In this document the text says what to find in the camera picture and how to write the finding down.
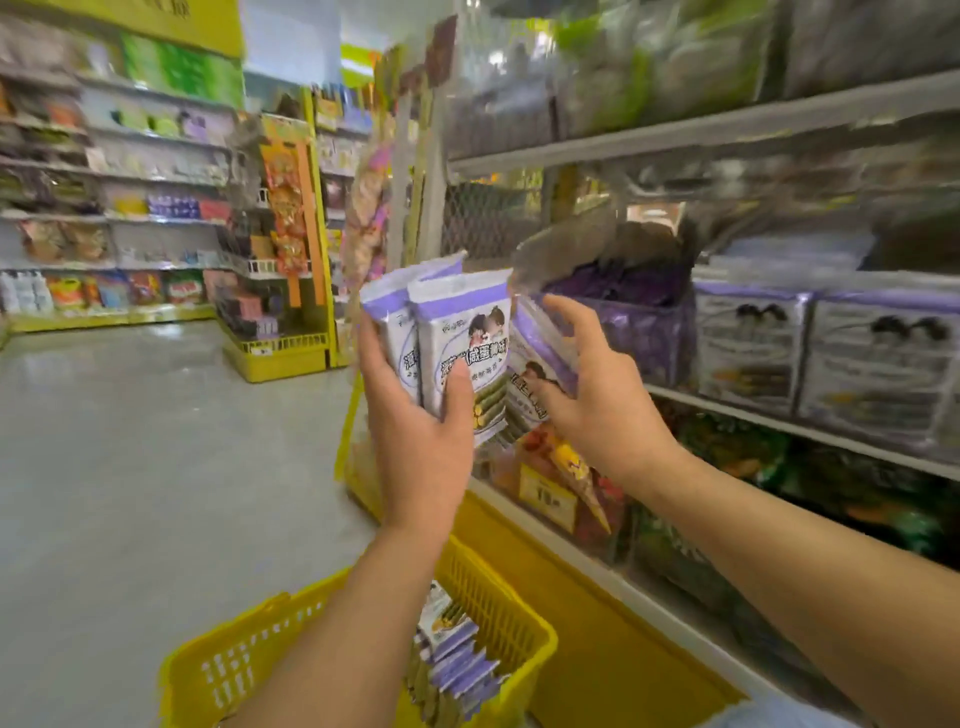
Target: yellow shelf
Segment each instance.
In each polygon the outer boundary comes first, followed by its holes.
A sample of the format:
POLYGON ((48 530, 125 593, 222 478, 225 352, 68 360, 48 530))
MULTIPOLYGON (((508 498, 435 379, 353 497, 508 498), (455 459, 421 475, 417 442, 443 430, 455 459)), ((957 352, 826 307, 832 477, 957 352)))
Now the yellow shelf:
POLYGON ((224 354, 250 384, 312 375, 327 369, 329 345, 325 333, 241 341, 221 319, 218 318, 217 322, 229 338, 224 345, 224 354))
POLYGON ((68 331, 74 328, 99 328, 135 326, 138 324, 168 324, 178 321, 202 321, 214 318, 210 303, 198 305, 139 306, 126 311, 78 311, 74 315, 57 313, 51 316, 13 314, 10 317, 12 331, 35 333, 39 331, 68 331))

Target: left hand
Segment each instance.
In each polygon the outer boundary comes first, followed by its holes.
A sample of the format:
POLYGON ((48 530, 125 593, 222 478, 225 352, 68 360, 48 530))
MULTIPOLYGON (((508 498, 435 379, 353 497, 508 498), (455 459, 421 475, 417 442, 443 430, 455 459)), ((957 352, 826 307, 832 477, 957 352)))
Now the left hand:
POLYGON ((383 524, 445 542, 473 465, 473 385, 464 359, 446 378, 444 420, 416 406, 362 314, 360 371, 384 499, 383 524))

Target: plastic bag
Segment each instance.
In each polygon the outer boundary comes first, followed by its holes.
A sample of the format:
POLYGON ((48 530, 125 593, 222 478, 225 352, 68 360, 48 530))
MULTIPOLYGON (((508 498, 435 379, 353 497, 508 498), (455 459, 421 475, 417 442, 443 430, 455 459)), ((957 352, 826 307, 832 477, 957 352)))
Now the plastic bag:
POLYGON ((960 66, 953 0, 796 0, 786 73, 791 98, 960 66))

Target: grocery aisle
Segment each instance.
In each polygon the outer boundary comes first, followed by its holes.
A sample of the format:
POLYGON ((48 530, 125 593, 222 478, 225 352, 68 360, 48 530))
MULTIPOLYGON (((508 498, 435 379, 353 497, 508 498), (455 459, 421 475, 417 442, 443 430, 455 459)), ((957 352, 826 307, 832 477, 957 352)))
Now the grocery aisle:
POLYGON ((371 537, 332 475, 349 371, 250 386, 222 343, 194 323, 0 355, 0 723, 151 724, 165 655, 371 537))

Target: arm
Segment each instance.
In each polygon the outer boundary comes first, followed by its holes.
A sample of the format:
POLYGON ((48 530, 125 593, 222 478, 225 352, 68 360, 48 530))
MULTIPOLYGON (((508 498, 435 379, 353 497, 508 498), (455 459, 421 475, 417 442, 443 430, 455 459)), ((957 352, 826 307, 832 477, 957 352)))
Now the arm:
POLYGON ((816 516, 694 457, 671 435, 633 359, 596 314, 574 326, 578 398, 536 394, 587 461, 676 525, 750 602, 880 725, 960 724, 960 574, 816 516))
POLYGON ((342 591, 307 627, 229 728, 372 728, 393 723, 401 676, 433 570, 473 461, 466 363, 446 384, 440 423, 410 401, 364 318, 360 367, 384 522, 342 591))

